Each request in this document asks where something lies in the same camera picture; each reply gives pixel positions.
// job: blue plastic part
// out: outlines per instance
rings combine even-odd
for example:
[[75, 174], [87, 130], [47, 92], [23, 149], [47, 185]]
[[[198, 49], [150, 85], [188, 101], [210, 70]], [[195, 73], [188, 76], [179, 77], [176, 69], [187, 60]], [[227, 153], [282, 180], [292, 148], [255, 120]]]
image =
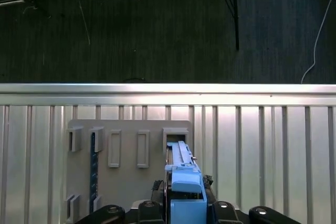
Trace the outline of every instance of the blue plastic part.
[[171, 224], [206, 223], [207, 199], [203, 176], [199, 166], [193, 160], [187, 144], [183, 141], [167, 143], [173, 154], [173, 164], [166, 165], [165, 170], [172, 173], [172, 191], [201, 194], [201, 199], [172, 199]]
[[98, 195], [98, 153], [95, 152], [94, 144], [96, 142], [96, 134], [91, 135], [90, 144], [90, 194], [89, 194], [89, 213], [93, 213], [93, 202]]

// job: white cable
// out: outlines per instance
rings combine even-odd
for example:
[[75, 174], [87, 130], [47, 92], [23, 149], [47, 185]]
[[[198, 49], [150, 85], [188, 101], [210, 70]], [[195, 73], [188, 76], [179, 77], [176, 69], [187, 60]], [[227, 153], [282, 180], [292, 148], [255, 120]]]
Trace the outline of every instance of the white cable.
[[302, 79], [301, 79], [301, 84], [303, 84], [303, 81], [304, 81], [304, 78], [306, 77], [306, 75], [308, 74], [308, 72], [310, 70], [313, 69], [313, 67], [315, 67], [315, 64], [316, 64], [316, 46], [317, 46], [317, 42], [319, 41], [319, 37], [320, 37], [320, 33], [322, 31], [322, 28], [323, 28], [323, 25], [324, 25], [324, 22], [325, 22], [325, 18], [327, 17], [327, 14], [328, 14], [328, 11], [329, 11], [329, 7], [331, 5], [331, 2], [333, 0], [329, 0], [329, 4], [327, 6], [327, 9], [325, 10], [325, 14], [324, 14], [324, 17], [323, 17], [323, 20], [322, 20], [322, 23], [321, 23], [321, 26], [320, 26], [320, 30], [317, 34], [317, 37], [316, 37], [316, 40], [315, 40], [315, 45], [314, 45], [314, 51], [313, 51], [313, 64], [307, 69], [306, 72], [304, 72], [303, 76], [302, 76]]

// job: black joint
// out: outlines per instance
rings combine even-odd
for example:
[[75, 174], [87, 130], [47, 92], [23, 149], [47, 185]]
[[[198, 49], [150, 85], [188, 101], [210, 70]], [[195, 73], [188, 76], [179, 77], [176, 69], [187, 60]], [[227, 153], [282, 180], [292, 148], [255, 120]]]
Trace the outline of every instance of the black joint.
[[214, 223], [236, 223], [243, 224], [237, 217], [233, 205], [226, 201], [216, 201], [213, 203], [213, 220]]
[[100, 208], [94, 213], [84, 217], [76, 224], [123, 224], [125, 221], [125, 210], [117, 205], [108, 205]]
[[205, 188], [210, 188], [213, 182], [214, 181], [212, 179], [212, 176], [210, 176], [210, 175], [204, 175], [203, 176], [203, 184], [204, 184]]
[[264, 206], [251, 208], [248, 212], [249, 220], [252, 223], [285, 223], [300, 224], [297, 221]]
[[147, 200], [139, 205], [138, 223], [141, 224], [164, 224], [160, 204]]

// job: black tripod leg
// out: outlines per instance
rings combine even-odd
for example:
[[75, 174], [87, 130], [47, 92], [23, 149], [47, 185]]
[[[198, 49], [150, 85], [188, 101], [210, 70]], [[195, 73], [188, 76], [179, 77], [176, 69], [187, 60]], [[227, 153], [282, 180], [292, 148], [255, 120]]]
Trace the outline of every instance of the black tripod leg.
[[238, 1], [233, 0], [234, 20], [235, 20], [235, 34], [236, 34], [236, 49], [239, 50], [239, 21], [238, 21]]

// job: black screw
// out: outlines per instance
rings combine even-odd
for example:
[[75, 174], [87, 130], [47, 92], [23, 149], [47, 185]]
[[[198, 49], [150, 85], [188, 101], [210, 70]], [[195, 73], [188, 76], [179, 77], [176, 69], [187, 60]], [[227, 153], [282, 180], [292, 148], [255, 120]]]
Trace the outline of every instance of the black screw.
[[117, 207], [111, 207], [111, 208], [108, 210], [108, 213], [109, 213], [109, 214], [115, 214], [116, 212], [118, 212]]
[[151, 202], [151, 201], [146, 201], [144, 204], [145, 204], [145, 207], [153, 207], [154, 206], [154, 203]]

